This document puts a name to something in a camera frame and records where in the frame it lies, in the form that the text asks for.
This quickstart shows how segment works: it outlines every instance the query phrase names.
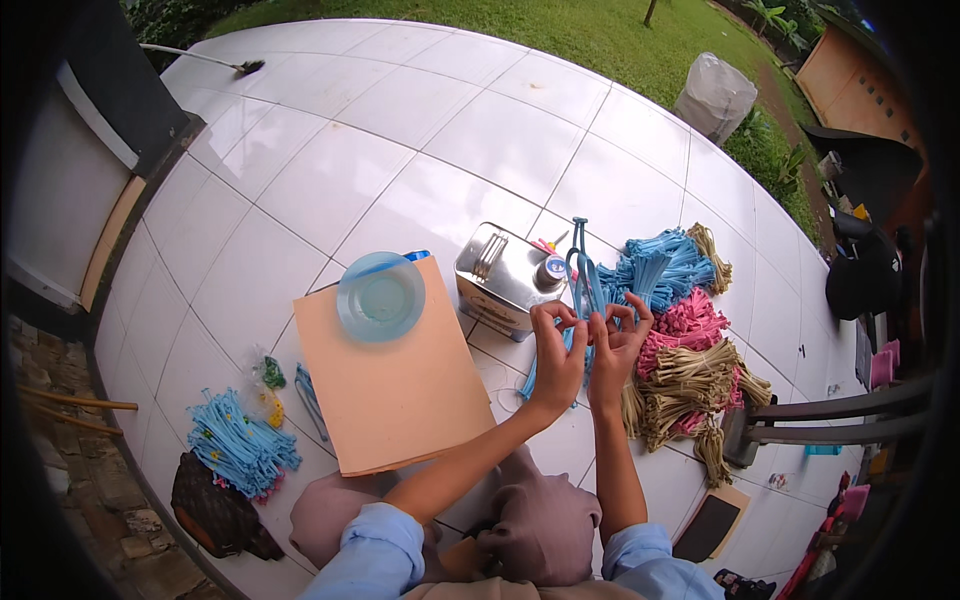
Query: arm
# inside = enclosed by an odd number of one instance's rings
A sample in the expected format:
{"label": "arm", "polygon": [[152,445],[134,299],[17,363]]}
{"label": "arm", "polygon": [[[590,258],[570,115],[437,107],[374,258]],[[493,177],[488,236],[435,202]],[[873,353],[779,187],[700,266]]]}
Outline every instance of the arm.
{"label": "arm", "polygon": [[[593,313],[589,326],[595,354],[588,394],[596,441],[597,498],[603,509],[600,540],[605,547],[613,534],[647,521],[643,488],[623,428],[620,392],[633,374],[654,316],[639,297],[628,292],[627,301],[636,307],[639,324],[635,324],[634,311],[629,307],[608,304],[607,318]],[[620,319],[622,330],[614,317]]]}
{"label": "arm", "polygon": [[[629,307],[610,304],[606,321],[593,313],[589,326],[595,346],[588,394],[596,440],[597,498],[603,509],[603,577],[648,600],[722,600],[723,589],[696,564],[673,558],[666,530],[647,522],[643,488],[623,427],[620,391],[631,381],[654,316],[639,297],[628,293],[627,301],[636,308],[639,323]],[[613,317],[620,319],[622,330]]]}
{"label": "arm", "polygon": [[[423,525],[460,499],[508,454],[550,426],[577,396],[584,378],[587,324],[561,302],[530,311],[541,377],[530,400],[509,419],[461,444],[401,481],[383,502],[350,522],[340,552],[300,600],[394,599],[423,577]],[[561,331],[576,327],[570,352]]]}
{"label": "arm", "polygon": [[[403,480],[383,501],[420,523],[427,523],[469,492],[484,475],[521,444],[546,429],[573,403],[584,377],[587,324],[559,301],[534,306],[530,318],[537,336],[537,384],[509,419],[461,444]],[[566,351],[561,331],[575,326]]]}

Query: tree trunk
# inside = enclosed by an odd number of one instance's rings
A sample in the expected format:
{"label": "tree trunk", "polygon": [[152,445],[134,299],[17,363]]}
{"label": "tree trunk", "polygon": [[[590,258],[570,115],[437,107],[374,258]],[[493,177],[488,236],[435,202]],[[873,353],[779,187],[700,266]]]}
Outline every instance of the tree trunk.
{"label": "tree trunk", "polygon": [[643,19],[643,25],[650,27],[650,17],[654,15],[654,7],[657,5],[657,0],[650,0],[650,8],[647,9],[647,16]]}

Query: hand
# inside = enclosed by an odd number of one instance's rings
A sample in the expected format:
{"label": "hand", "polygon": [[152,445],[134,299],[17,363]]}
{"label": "hand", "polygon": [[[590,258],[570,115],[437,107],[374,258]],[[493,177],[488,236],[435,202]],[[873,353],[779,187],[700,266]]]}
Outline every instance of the hand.
{"label": "hand", "polygon": [[[621,304],[607,304],[606,318],[600,313],[590,315],[589,332],[596,350],[588,397],[595,412],[620,413],[620,391],[633,374],[640,347],[654,325],[653,313],[639,296],[627,292],[627,302],[636,308],[638,324],[634,323],[634,309]],[[614,317],[620,319],[620,328]]]}
{"label": "hand", "polygon": [[[587,323],[578,320],[573,309],[559,300],[532,307],[530,321],[537,337],[537,383],[527,405],[545,408],[553,422],[573,404],[583,386]],[[574,328],[570,351],[561,333],[568,327]]]}

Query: plastic bag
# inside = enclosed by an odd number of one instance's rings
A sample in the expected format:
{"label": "plastic bag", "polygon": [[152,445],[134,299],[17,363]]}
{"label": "plastic bag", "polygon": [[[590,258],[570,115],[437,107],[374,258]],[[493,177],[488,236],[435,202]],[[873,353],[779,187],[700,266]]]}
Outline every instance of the plastic bag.
{"label": "plastic bag", "polygon": [[756,87],[743,73],[716,58],[701,54],[690,65],[684,91],[673,112],[708,140],[722,146],[750,112]]}
{"label": "plastic bag", "polygon": [[244,383],[238,394],[240,408],[248,419],[264,420],[272,427],[280,427],[283,404],[271,389],[286,385],[279,364],[260,345],[253,346],[244,364]]}

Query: grass lawn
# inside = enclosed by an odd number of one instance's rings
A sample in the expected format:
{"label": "grass lawn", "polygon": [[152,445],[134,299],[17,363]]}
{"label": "grass lawn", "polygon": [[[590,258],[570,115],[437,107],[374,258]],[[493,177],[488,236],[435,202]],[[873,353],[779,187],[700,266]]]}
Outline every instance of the grass lawn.
{"label": "grass lawn", "polygon": [[[672,108],[690,64],[712,52],[755,84],[770,49],[706,0],[660,0],[643,27],[647,0],[267,0],[217,22],[208,36],[304,19],[380,17],[440,23],[540,49],[620,82]],[[809,113],[803,97],[778,69],[795,118]],[[777,192],[781,157],[790,151],[773,118],[762,135],[735,132],[724,149],[777,198],[814,243],[818,235],[804,190]]]}

